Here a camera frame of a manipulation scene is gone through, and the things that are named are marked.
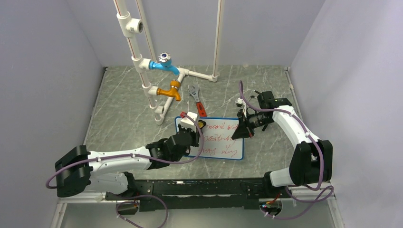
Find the yellow black whiteboard eraser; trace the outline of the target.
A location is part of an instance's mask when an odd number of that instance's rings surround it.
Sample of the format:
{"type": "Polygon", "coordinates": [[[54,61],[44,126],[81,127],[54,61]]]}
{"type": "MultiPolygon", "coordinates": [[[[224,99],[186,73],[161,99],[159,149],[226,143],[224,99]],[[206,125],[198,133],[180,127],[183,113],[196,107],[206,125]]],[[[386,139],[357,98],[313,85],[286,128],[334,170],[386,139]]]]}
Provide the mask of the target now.
{"type": "Polygon", "coordinates": [[[200,119],[198,120],[197,124],[201,129],[207,125],[207,123],[205,121],[200,120],[200,119]]]}

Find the blue framed whiteboard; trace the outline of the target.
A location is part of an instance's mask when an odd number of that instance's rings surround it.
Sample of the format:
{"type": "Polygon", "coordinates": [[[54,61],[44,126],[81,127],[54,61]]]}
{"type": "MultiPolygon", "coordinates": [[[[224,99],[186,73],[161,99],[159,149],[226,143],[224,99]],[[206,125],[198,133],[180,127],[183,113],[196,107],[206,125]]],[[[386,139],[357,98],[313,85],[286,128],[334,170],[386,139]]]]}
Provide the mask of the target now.
{"type": "Polygon", "coordinates": [[[238,127],[236,118],[201,117],[206,122],[203,127],[203,150],[200,157],[242,160],[244,157],[244,140],[231,137],[238,127]]]}

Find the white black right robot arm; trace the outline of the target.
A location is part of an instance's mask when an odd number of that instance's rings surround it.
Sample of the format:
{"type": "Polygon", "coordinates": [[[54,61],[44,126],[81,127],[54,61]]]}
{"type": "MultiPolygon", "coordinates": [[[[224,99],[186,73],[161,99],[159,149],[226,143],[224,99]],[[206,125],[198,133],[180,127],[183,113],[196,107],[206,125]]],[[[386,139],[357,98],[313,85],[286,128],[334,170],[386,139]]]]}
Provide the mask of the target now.
{"type": "Polygon", "coordinates": [[[235,102],[239,107],[238,127],[232,139],[251,138],[255,129],[266,130],[269,124],[276,123],[290,140],[294,153],[287,168],[268,171],[264,174],[262,192],[267,197],[274,197],[285,186],[307,186],[331,180],[333,146],[329,140],[321,140],[312,133],[295,112],[287,98],[275,98],[271,91],[258,93],[259,108],[254,113],[243,97],[235,102]]]}

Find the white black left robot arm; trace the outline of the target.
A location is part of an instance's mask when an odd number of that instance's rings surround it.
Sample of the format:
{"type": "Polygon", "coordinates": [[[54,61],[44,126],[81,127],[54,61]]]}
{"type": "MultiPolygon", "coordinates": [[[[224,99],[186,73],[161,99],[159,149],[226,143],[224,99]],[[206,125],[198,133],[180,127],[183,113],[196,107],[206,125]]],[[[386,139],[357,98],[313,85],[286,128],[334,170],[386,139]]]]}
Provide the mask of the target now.
{"type": "Polygon", "coordinates": [[[198,147],[202,135],[200,127],[183,127],[156,142],[136,149],[116,152],[88,151],[77,146],[55,163],[56,185],[59,198],[72,197],[86,190],[110,192],[129,200],[137,187],[130,170],[154,170],[171,164],[183,164],[181,158],[198,147]]]}

